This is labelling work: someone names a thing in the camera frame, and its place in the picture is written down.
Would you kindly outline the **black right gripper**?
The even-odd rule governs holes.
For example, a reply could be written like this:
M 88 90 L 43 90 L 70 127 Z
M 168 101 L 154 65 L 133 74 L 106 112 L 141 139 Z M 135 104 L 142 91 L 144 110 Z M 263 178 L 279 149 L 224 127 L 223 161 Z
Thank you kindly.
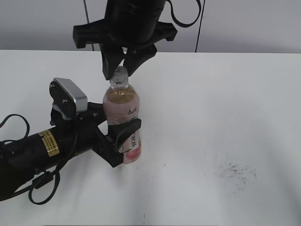
M 87 44 L 100 44 L 107 81 L 123 60 L 123 66 L 131 76 L 155 56 L 154 43 L 163 39 L 173 41 L 177 34 L 172 23 L 159 21 L 165 3 L 164 0 L 109 0 L 103 19 L 74 26 L 75 46 L 84 48 Z M 126 55 L 123 47 L 128 48 Z

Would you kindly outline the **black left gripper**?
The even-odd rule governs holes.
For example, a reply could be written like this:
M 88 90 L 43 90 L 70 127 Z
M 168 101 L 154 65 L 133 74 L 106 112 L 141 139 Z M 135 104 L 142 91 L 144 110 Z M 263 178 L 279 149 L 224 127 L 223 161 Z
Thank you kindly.
M 98 125 L 106 121 L 103 104 L 88 102 L 88 110 L 65 120 L 58 110 L 51 110 L 51 124 L 59 146 L 59 159 L 68 160 L 86 151 L 93 150 L 107 161 L 113 168 L 121 165 L 124 155 L 121 148 L 124 143 L 140 129 L 142 120 L 133 119 L 118 125 L 108 126 L 105 136 Z

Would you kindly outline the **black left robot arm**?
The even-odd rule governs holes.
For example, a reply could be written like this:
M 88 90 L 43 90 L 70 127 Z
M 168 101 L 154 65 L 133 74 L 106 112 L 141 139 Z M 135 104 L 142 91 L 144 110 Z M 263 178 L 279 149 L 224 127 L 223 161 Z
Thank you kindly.
M 51 110 L 52 128 L 19 140 L 0 143 L 0 199 L 28 193 L 31 203 L 43 205 L 54 196 L 60 170 L 73 157 L 93 150 L 113 168 L 124 162 L 121 146 L 141 127 L 141 119 L 108 126 L 104 135 L 98 126 L 106 121 L 102 104 L 89 102 L 87 110 L 63 118 Z

